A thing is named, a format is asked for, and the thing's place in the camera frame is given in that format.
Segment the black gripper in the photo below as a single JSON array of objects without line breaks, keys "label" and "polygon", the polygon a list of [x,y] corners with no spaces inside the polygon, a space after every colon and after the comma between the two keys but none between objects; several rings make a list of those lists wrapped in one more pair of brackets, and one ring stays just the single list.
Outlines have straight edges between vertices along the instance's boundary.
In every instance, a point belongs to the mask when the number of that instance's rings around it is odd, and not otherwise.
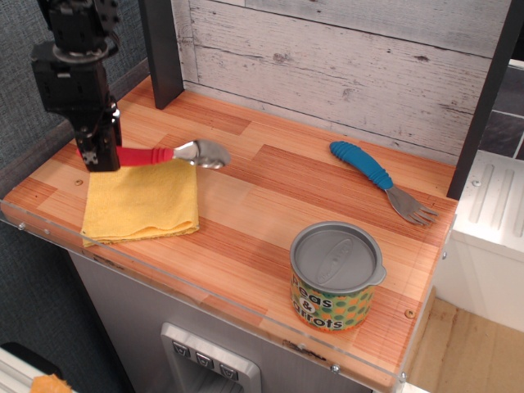
[{"label": "black gripper", "polygon": [[[120,122],[111,118],[117,106],[102,59],[65,53],[52,42],[35,45],[30,58],[44,109],[71,123],[78,153],[88,171],[118,170]],[[105,121],[114,127],[114,133],[100,133]]]}]

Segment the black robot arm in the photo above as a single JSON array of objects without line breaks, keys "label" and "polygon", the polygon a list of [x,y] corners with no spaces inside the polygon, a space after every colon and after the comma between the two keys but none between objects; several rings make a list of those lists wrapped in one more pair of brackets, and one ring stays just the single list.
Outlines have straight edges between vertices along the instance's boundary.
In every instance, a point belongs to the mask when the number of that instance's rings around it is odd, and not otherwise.
[{"label": "black robot arm", "polygon": [[41,1],[53,39],[33,47],[32,70],[45,111],[66,118],[91,172],[120,168],[120,112],[107,82],[105,59],[120,40],[115,1]]}]

